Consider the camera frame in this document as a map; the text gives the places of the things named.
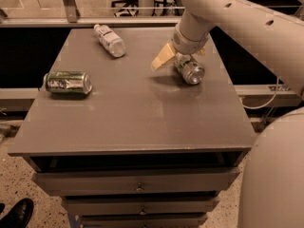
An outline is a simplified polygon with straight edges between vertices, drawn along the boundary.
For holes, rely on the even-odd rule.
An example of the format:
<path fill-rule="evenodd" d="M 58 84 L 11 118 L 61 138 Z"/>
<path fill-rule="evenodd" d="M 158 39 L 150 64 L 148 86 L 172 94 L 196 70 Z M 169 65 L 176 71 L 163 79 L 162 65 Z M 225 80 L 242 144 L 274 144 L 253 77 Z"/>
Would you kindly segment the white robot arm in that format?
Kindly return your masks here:
<path fill-rule="evenodd" d="M 181 0 L 185 11 L 172 43 L 152 67 L 176 53 L 200 50 L 219 27 L 296 95 L 304 94 L 304 23 L 247 0 Z M 304 228 L 304 109 L 271 123 L 257 137 L 244 168 L 237 228 Z"/>

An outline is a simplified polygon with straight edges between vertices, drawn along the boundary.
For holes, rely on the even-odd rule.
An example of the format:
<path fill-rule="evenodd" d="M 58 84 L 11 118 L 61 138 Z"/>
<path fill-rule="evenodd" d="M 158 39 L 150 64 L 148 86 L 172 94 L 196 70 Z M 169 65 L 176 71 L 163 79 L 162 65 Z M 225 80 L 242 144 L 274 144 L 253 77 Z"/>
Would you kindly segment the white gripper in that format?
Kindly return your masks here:
<path fill-rule="evenodd" d="M 176 51 L 181 54 L 205 55 L 204 45 L 213 24 L 185 11 L 175 26 L 172 43 L 163 46 L 159 54 L 152 61 L 152 69 L 159 70 L 171 61 Z"/>

